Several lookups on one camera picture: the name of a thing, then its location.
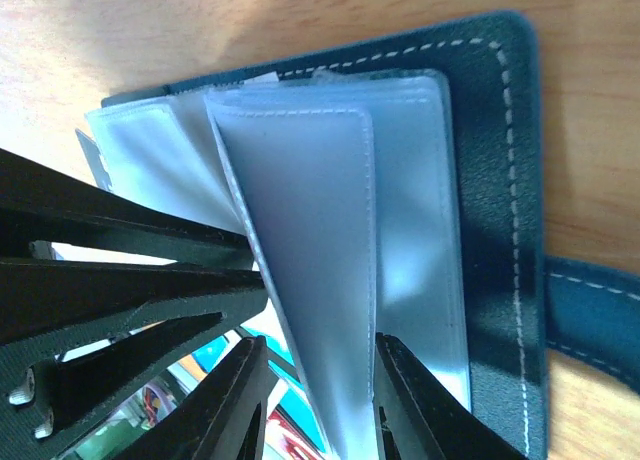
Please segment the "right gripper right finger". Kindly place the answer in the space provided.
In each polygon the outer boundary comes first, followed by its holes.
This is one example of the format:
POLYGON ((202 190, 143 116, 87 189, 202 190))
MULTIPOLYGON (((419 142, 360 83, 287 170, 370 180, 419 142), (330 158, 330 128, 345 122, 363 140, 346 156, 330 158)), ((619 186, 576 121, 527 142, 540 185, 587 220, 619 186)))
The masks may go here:
POLYGON ((375 340, 374 414, 381 459, 522 459, 467 411, 397 337, 375 340))

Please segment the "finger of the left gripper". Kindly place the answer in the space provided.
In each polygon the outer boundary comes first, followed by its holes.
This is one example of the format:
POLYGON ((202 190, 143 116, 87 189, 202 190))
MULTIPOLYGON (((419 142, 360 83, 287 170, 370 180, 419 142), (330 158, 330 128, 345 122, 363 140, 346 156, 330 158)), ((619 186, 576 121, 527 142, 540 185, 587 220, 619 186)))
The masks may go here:
POLYGON ((185 265, 1 264, 1 455, 50 459, 266 303, 260 275, 185 265))
POLYGON ((1 255, 30 258, 60 242, 224 269, 249 270, 246 237, 160 213, 1 152, 1 255))

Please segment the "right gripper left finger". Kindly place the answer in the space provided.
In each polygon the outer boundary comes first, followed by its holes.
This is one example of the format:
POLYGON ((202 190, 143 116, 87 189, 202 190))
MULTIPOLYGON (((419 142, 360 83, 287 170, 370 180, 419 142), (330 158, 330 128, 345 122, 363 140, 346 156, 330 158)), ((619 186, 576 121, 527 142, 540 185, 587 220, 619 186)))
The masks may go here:
POLYGON ((264 337, 242 339, 169 416, 119 459, 260 459, 269 369, 264 337))

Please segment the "navy blue card holder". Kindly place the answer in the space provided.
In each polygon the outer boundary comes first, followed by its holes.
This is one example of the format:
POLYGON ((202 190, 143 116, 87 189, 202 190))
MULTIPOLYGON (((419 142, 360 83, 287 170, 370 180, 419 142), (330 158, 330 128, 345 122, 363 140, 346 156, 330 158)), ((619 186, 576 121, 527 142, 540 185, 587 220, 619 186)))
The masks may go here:
POLYGON ((248 238, 333 459, 377 459, 375 336, 529 459, 545 354, 639 386, 639 280, 544 250, 538 45, 494 11, 107 97, 101 187, 248 238))

